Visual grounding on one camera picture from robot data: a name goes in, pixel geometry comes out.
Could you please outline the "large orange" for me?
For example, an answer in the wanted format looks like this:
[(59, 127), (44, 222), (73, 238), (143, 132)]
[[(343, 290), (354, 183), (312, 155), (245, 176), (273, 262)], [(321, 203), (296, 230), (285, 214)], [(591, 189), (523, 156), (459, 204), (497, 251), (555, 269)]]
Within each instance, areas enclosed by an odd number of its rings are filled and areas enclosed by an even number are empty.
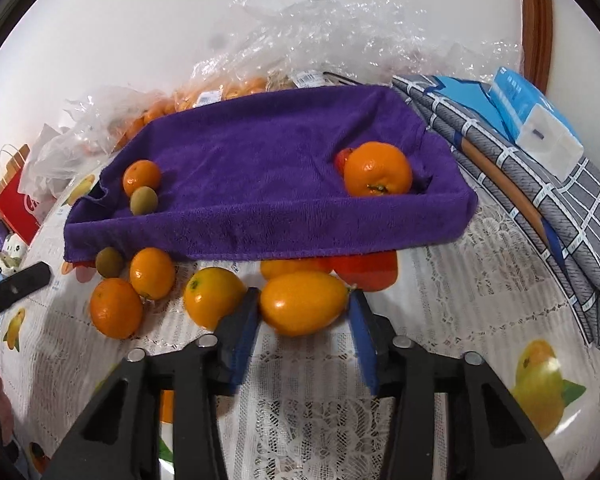
[(96, 330), (117, 340), (130, 338), (142, 324), (140, 296), (122, 278), (105, 278), (92, 292), (90, 315)]

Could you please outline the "brown wooden door frame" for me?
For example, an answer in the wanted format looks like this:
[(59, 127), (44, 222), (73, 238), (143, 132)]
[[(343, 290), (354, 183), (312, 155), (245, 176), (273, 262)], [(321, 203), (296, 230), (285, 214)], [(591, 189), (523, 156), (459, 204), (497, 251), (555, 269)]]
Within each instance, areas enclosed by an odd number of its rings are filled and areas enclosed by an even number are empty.
[(553, 53), (553, 0), (521, 0), (522, 74), (543, 93)]

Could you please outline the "crumpled clear plastic bag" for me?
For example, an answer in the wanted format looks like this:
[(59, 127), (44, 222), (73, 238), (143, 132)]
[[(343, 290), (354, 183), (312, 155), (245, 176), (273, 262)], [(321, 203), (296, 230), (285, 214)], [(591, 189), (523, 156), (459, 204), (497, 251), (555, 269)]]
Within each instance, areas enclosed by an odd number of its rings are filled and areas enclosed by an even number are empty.
[(515, 36), (449, 39), (425, 8), (392, 0), (234, 0), (204, 46), (229, 70), (324, 70), (361, 82), (397, 74), (488, 82), (524, 59)]

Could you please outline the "small red tomato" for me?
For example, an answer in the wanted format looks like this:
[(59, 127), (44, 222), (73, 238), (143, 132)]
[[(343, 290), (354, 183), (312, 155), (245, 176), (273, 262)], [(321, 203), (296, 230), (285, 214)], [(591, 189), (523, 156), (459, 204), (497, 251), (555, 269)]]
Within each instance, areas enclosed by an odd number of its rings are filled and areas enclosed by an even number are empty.
[(347, 165), (347, 161), (353, 152), (353, 148), (344, 148), (339, 151), (334, 158), (334, 166), (340, 177), (344, 175), (344, 167)]

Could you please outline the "clear bag left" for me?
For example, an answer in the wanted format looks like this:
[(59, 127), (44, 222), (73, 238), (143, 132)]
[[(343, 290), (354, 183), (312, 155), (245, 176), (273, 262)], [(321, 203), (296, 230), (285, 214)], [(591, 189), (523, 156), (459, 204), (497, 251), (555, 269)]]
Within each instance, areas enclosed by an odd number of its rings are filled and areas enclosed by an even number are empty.
[(173, 99), (159, 90), (105, 86), (86, 92), (66, 101), (71, 126), (61, 133), (57, 149), (71, 159), (109, 155), (129, 141), (135, 127), (143, 128), (149, 113), (161, 115), (172, 106)]

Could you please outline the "lone orange front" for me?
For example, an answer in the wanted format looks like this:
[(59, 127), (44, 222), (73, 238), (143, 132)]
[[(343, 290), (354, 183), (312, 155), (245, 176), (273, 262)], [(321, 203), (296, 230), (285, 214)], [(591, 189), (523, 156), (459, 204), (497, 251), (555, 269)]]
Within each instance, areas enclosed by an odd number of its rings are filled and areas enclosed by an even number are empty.
[(349, 289), (339, 278), (298, 271), (272, 278), (263, 287), (263, 321), (288, 337), (311, 335), (336, 321), (347, 309)]

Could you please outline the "green kiwi back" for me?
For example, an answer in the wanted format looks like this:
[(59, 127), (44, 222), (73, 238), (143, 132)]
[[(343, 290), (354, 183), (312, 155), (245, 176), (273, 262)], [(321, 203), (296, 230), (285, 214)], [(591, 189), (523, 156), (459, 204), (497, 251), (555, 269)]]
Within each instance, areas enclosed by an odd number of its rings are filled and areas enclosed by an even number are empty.
[(130, 211), (133, 216), (152, 214), (158, 207), (158, 195), (153, 188), (141, 186), (130, 198)]

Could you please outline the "white plastic shopping bag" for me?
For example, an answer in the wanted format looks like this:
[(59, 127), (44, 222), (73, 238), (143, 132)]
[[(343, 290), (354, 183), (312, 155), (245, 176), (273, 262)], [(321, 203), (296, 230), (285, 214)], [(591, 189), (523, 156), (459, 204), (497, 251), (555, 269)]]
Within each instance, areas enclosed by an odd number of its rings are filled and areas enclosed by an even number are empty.
[(70, 129), (44, 125), (24, 163), (18, 192), (38, 203), (57, 198), (76, 175), (75, 146)]

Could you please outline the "green kiwi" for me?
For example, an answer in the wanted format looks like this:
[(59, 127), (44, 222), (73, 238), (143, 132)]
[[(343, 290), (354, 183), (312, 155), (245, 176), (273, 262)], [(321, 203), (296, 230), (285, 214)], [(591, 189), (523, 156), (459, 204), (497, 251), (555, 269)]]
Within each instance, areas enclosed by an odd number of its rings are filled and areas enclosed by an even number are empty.
[(133, 216), (152, 214), (158, 207), (158, 195), (153, 188), (141, 186), (130, 198), (130, 211)]
[(125, 260), (113, 247), (105, 247), (95, 259), (96, 271), (103, 278), (118, 278), (125, 267)]

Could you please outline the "red paper shopping bag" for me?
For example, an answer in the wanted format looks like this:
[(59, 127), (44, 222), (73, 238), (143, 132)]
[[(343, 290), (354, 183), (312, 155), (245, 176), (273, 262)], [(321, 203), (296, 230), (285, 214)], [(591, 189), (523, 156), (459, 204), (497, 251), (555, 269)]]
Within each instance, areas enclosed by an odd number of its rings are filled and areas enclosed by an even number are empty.
[(34, 200), (19, 192), (24, 163), (30, 153), (27, 144), (16, 148), (4, 144), (0, 148), (0, 219), (27, 245), (34, 239), (40, 222), (34, 216)]

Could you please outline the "small orange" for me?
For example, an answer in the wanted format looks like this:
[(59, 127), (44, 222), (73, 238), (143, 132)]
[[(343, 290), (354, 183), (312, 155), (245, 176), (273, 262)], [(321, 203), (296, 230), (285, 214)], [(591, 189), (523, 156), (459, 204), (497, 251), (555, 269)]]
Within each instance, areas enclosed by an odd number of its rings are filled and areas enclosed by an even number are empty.
[(133, 162), (126, 168), (122, 177), (123, 191), (131, 197), (133, 193), (143, 186), (156, 190), (161, 182), (162, 172), (159, 166), (148, 159)]
[(187, 282), (183, 304), (189, 317), (206, 330), (215, 330), (222, 318), (240, 305), (247, 287), (229, 270), (210, 266), (197, 271)]

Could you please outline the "green kiwi front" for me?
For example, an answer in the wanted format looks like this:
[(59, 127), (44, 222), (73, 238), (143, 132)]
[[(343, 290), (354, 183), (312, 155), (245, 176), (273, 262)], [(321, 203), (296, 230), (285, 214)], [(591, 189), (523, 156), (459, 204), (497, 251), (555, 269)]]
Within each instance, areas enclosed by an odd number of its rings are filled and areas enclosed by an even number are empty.
[(103, 278), (118, 278), (125, 267), (125, 260), (113, 247), (105, 247), (95, 259), (96, 271)]

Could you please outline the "purple towel covered tray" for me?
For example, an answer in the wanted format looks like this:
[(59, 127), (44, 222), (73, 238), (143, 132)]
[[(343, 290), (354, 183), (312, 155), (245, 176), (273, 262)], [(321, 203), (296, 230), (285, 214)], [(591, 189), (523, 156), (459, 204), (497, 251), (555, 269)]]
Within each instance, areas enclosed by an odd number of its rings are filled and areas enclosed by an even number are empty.
[[(353, 197), (334, 166), (368, 141), (400, 148), (404, 195)], [(133, 216), (123, 174), (155, 162), (158, 207)], [(65, 257), (146, 247), (190, 260), (254, 261), (384, 252), (457, 240), (478, 206), (449, 144), (385, 86), (283, 90), (151, 122), (71, 208)]]

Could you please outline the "blue tissue pack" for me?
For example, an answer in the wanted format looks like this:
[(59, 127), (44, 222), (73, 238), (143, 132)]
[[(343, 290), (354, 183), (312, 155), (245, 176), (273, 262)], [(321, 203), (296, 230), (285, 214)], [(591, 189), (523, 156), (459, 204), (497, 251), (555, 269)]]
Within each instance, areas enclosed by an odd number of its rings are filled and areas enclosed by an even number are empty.
[(489, 99), (498, 110), (509, 140), (565, 181), (576, 168), (584, 147), (568, 120), (524, 76), (500, 67)]

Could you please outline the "clear bag of oranges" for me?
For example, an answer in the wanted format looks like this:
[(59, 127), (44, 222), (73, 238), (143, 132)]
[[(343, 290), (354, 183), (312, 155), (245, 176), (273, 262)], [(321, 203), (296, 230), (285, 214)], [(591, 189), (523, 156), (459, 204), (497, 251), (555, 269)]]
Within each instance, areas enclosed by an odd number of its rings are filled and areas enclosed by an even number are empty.
[(184, 84), (169, 92), (138, 92), (114, 113), (108, 131), (116, 140), (115, 151), (125, 147), (154, 120), (206, 104), (229, 101), (263, 92), (320, 88), (329, 84), (324, 72), (289, 58), (263, 60), (209, 60), (199, 63)]

